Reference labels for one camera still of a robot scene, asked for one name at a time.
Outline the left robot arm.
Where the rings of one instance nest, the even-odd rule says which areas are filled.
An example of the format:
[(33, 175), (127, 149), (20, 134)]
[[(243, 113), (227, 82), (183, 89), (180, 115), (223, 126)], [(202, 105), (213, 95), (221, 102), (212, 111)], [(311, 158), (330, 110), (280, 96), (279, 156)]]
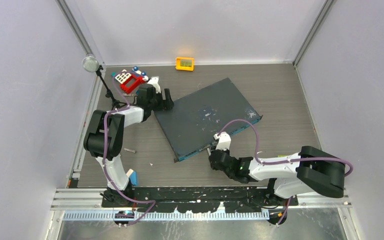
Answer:
[(130, 174), (124, 170), (121, 160), (124, 129), (146, 121), (152, 112), (169, 111), (173, 107), (169, 88), (159, 93), (155, 85), (146, 83), (138, 88), (135, 103), (92, 113), (83, 147), (100, 164), (107, 180), (104, 199), (121, 207), (135, 202)]

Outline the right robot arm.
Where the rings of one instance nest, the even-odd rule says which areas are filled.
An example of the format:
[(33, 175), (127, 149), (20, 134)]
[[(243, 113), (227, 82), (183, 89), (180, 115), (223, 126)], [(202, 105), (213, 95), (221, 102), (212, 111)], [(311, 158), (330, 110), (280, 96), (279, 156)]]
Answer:
[(229, 150), (215, 149), (208, 160), (213, 170), (241, 184), (268, 180), (265, 198), (271, 205), (310, 192), (342, 198), (345, 177), (352, 170), (349, 162), (312, 146), (303, 146), (292, 155), (259, 160), (252, 156), (235, 158)]

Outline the dark grey network switch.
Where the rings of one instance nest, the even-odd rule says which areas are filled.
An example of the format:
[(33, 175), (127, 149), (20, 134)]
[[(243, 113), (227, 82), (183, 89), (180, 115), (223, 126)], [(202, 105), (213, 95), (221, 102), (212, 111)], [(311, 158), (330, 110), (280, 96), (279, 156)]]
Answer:
[(235, 135), (262, 118), (229, 78), (175, 100), (171, 110), (154, 114), (176, 163), (215, 146), (214, 135), (220, 130)]

